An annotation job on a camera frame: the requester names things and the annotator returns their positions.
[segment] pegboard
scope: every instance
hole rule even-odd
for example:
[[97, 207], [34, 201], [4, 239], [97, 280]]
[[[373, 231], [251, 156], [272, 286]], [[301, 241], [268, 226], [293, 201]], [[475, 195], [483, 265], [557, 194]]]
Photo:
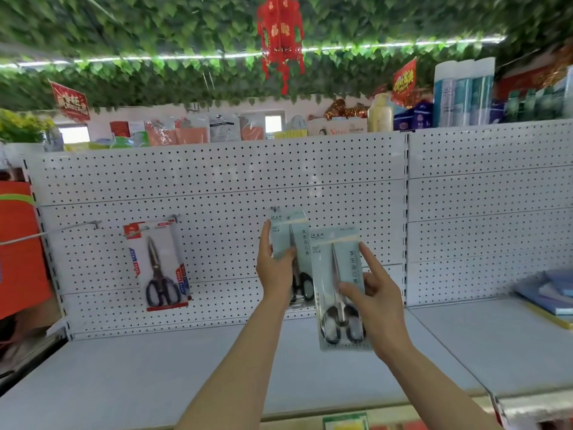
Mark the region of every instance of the pegboard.
[[[404, 265], [389, 265], [385, 269], [404, 289]], [[139, 288], [66, 294], [61, 296], [61, 303], [67, 309], [73, 339], [87, 340], [243, 324], [262, 298], [262, 287], [256, 277], [196, 282], [190, 287], [193, 300], [189, 306], [174, 310], [145, 311]], [[286, 319], [316, 315], [314, 307], [289, 309], [286, 313]]]
[[430, 262], [409, 262], [409, 306], [507, 295], [515, 283], [546, 269], [573, 265], [573, 249], [499, 254]]
[[573, 165], [573, 120], [421, 129], [410, 134], [410, 178]]
[[409, 181], [411, 222], [573, 205], [573, 166], [438, 176]]
[[367, 133], [30, 156], [39, 206], [404, 179], [406, 136]]
[[391, 180], [49, 206], [41, 209], [41, 218], [47, 230], [103, 221], [99, 229], [49, 236], [58, 285], [68, 294], [135, 287], [122, 226], [170, 214], [180, 214], [175, 226], [190, 282], [255, 277], [258, 238], [271, 205], [304, 209], [313, 228], [356, 225], [381, 263], [404, 263], [405, 192], [404, 180]]
[[408, 260], [435, 261], [573, 247], [573, 209], [411, 222]]

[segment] artificial ivy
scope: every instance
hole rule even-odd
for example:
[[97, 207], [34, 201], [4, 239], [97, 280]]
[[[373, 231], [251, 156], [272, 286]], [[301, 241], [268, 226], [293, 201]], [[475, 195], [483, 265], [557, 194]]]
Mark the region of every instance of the artificial ivy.
[[[293, 102], [310, 95], [334, 97], [369, 95], [407, 61], [418, 57], [418, 85], [430, 86], [434, 66], [449, 59], [491, 55], [495, 46], [458, 44], [442, 47], [405, 47], [306, 53], [305, 73], [291, 66], [289, 93]], [[239, 104], [252, 97], [282, 97], [282, 80], [271, 72], [265, 79], [260, 59], [209, 59], [50, 65], [43, 70], [5, 70], [0, 76], [0, 107], [11, 110], [51, 109], [55, 106], [48, 79], [80, 90], [91, 107], [130, 105]]]
[[[304, 46], [355, 45], [353, 51], [306, 53], [306, 73], [293, 65], [292, 99], [312, 93], [370, 93], [419, 56], [421, 86], [446, 59], [493, 55], [503, 65], [573, 34], [569, 0], [298, 0]], [[264, 0], [0, 0], [0, 64], [41, 54], [84, 58], [138, 54], [225, 54], [257, 51], [256, 9]], [[492, 34], [490, 47], [404, 47], [375, 51], [363, 43]], [[240, 102], [278, 96], [280, 75], [264, 80], [260, 60], [210, 59], [54, 65], [0, 70], [0, 107], [54, 107], [47, 79], [88, 96], [91, 106]]]

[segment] light blue scissors packaging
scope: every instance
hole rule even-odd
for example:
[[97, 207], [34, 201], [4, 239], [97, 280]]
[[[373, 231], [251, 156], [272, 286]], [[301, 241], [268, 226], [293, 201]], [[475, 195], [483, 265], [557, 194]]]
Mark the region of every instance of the light blue scissors packaging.
[[283, 212], [278, 207], [270, 209], [270, 243], [273, 245], [273, 256], [280, 259], [288, 248], [296, 246], [290, 300], [290, 306], [294, 308], [310, 307], [314, 304], [309, 224], [304, 211]]
[[173, 235], [175, 219], [137, 222], [123, 229], [147, 311], [188, 306], [189, 281]]
[[311, 231], [321, 350], [371, 350], [356, 306], [338, 291], [340, 282], [350, 282], [364, 292], [359, 242], [360, 237], [353, 226]]

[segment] forearm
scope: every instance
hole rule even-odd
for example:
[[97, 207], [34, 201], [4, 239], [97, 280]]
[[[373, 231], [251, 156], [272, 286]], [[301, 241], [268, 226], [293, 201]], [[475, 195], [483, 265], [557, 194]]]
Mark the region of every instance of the forearm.
[[175, 430], [258, 428], [287, 306], [262, 299]]
[[393, 353], [387, 364], [429, 430], [501, 428], [414, 346]]

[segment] green stripe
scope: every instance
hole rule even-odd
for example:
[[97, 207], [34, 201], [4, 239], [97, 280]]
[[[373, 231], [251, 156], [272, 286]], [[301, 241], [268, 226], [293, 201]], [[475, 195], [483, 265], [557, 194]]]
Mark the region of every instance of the green stripe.
[[23, 201], [28, 202], [30, 205], [34, 204], [34, 198], [26, 194], [0, 194], [0, 201]]

